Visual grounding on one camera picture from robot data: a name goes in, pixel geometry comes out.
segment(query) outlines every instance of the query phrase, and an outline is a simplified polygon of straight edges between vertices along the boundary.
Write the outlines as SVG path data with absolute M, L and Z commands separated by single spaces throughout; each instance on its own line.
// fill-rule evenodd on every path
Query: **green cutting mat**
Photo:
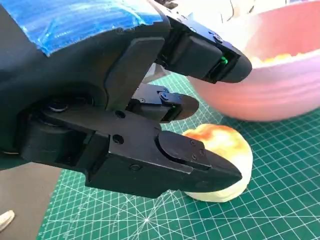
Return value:
M 153 84 L 198 98 L 177 74 Z M 163 128 L 182 133 L 201 123 L 231 126 L 251 145 L 252 179 L 240 197 L 206 203 L 168 191 L 149 199 L 85 187 L 81 174 L 63 170 L 37 239 L 320 239 L 320 109 L 281 122 L 249 123 L 200 100 L 194 116 Z

